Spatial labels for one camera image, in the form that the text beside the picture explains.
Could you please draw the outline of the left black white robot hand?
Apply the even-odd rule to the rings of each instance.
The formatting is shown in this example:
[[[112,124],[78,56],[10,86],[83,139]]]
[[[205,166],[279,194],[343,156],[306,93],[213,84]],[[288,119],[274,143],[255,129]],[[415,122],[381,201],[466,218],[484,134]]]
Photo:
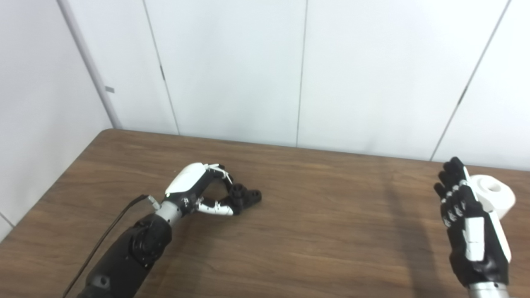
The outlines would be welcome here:
[[[216,180],[222,181],[227,192],[234,186],[233,177],[223,165],[200,162],[189,164],[167,187],[162,202],[174,204],[182,216],[194,212],[222,216],[240,215],[242,207],[230,202],[229,197],[213,200],[203,196],[206,188]]]

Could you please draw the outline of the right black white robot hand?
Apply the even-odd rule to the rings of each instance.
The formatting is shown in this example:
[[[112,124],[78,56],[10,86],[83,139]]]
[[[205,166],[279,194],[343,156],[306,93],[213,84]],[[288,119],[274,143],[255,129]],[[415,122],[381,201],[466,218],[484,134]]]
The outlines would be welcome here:
[[[452,251],[449,262],[465,287],[509,284],[511,250],[496,213],[487,211],[471,186],[465,164],[453,157],[443,164],[434,190]]]

